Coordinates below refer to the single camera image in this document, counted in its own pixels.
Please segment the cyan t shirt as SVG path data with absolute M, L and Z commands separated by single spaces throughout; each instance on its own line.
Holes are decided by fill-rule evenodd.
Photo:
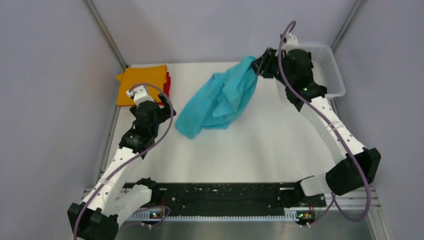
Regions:
M 252 99 L 258 76 L 251 64 L 257 58 L 244 57 L 225 72 L 215 72 L 187 102 L 175 123 L 189 139 L 202 130 L 225 130 L 237 120 Z

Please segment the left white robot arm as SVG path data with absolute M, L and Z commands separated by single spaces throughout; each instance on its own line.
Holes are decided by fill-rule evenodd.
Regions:
M 137 184 L 119 197 L 131 173 L 168 134 L 176 115 L 169 96 L 160 90 L 158 97 L 163 106 L 159 106 L 149 94 L 149 86 L 139 83 L 126 91 L 135 103 L 130 108 L 135 119 L 94 188 L 67 210 L 75 240 L 113 240 L 123 223 L 140 207 L 154 207 L 160 202 L 159 191 L 146 183 Z

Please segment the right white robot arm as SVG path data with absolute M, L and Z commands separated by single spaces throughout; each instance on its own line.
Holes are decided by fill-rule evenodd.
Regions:
M 299 48 L 291 33 L 281 36 L 278 49 L 267 48 L 252 62 L 258 76 L 277 81 L 281 98 L 288 100 L 314 127 L 331 153 L 334 167 L 325 173 L 299 180 L 289 191 L 286 205 L 307 206 L 314 196 L 330 193 L 342 196 L 365 188 L 365 208 L 371 206 L 370 183 L 381 160 L 376 148 L 357 140 L 334 112 L 327 99 L 327 88 L 315 82 L 312 53 Z

